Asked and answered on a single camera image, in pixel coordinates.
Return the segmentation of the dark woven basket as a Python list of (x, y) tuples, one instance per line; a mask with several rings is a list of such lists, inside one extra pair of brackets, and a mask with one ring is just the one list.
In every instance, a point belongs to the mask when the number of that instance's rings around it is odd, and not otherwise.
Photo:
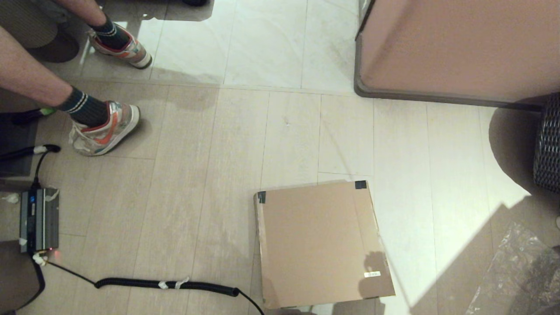
[(533, 179), (538, 187), (560, 194), (560, 92), (550, 95), (541, 111)]

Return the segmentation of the grey cloth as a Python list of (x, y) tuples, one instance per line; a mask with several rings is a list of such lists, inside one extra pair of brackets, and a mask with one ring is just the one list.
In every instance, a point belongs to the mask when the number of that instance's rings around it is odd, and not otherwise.
[(30, 0), (41, 12), (57, 24), (64, 24), (69, 20), (69, 13), (54, 0)]

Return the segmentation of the brown cardboard shoe box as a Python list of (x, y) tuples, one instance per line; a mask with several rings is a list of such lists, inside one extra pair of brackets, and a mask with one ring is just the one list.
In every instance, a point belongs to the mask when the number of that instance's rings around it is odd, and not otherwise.
[(368, 181), (254, 195), (267, 309), (396, 294)]

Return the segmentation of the beige ribbed pouf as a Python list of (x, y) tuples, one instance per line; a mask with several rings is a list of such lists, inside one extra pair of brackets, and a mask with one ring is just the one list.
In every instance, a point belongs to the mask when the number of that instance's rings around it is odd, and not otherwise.
[(78, 55), (76, 39), (31, 0), (0, 0), (0, 27), (43, 62), (64, 63)]

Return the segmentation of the silver orange sneaker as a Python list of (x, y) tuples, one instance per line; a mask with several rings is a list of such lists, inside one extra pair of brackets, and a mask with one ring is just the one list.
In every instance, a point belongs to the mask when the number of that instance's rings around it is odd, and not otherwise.
[(98, 35), (94, 31), (89, 31), (88, 34), (90, 45), (94, 48), (94, 50), (96, 50), (96, 52), (107, 56), (113, 56), (119, 60), (124, 60), (136, 69), (148, 68), (148, 66), (152, 64), (153, 58), (146, 51), (144, 46), (142, 46), (142, 44), (140, 44), (140, 42), (138, 42), (138, 40), (122, 26), (116, 24), (116, 30), (123, 31), (129, 38), (126, 46), (124, 46), (121, 50), (115, 50), (102, 44)]
[(114, 149), (136, 129), (140, 121), (138, 106), (107, 101), (108, 119), (98, 127), (72, 122), (69, 144), (83, 156), (101, 156)]

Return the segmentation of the grey power supply box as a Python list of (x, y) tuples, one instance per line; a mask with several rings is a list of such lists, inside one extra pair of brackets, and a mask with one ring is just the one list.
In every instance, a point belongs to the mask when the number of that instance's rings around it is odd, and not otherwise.
[(58, 249), (60, 190), (31, 189), (20, 196), (20, 252)]

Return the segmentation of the dark striped sock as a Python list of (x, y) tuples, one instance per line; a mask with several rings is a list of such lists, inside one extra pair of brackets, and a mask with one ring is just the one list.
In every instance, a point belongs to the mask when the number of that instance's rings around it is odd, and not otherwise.
[(112, 22), (108, 16), (105, 16), (103, 23), (91, 24), (90, 28), (92, 28), (101, 44), (113, 50), (123, 50), (130, 41), (130, 36), (126, 30)]
[(56, 108), (70, 115), (76, 123), (89, 128), (102, 126), (109, 119), (106, 102), (98, 100), (75, 87), (72, 87), (70, 95)]

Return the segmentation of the dark grey floor mat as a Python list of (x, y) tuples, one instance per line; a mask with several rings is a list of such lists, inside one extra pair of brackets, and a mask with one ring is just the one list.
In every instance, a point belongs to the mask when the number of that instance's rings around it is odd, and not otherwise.
[[(13, 113), (0, 113), (0, 155), (35, 146), (38, 122), (24, 125), (12, 123)], [(31, 173), (32, 156), (0, 161), (0, 178), (27, 177)]]

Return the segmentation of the pink cabinet with grey base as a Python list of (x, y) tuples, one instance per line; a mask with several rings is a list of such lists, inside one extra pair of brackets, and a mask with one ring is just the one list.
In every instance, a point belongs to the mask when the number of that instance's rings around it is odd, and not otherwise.
[(560, 0), (366, 0), (355, 92), (532, 109), (560, 92)]

